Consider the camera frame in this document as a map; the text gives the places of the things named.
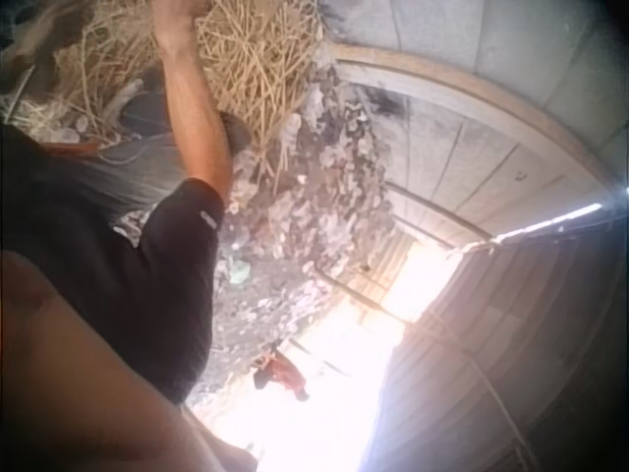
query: person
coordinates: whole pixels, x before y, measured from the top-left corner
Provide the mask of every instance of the person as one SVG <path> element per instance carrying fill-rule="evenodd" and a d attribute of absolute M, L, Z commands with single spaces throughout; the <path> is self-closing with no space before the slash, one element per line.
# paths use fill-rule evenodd
<path fill-rule="evenodd" d="M 112 165 L 2 127 L 2 470 L 257 469 L 185 414 L 232 162 L 196 50 L 204 2 L 150 7 L 174 144 L 103 151 L 133 157 Z M 154 204 L 137 247 L 112 230 Z"/>
<path fill-rule="evenodd" d="M 265 388 L 269 382 L 277 382 L 287 390 L 295 393 L 299 401 L 307 401 L 310 396 L 306 393 L 306 379 L 284 354 L 279 352 L 277 345 L 271 346 L 270 355 L 256 360 L 257 370 L 254 372 L 256 389 Z"/>

